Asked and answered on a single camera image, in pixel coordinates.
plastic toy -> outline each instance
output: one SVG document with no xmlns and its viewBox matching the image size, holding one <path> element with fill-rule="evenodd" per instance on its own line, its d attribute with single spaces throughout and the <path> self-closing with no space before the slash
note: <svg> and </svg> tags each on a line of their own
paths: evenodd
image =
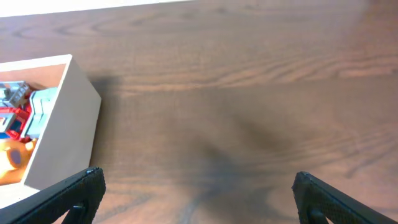
<svg viewBox="0 0 398 224">
<path fill-rule="evenodd" d="M 57 88 L 34 90 L 26 82 L 0 82 L 0 185 L 21 181 Z"/>
</svg>

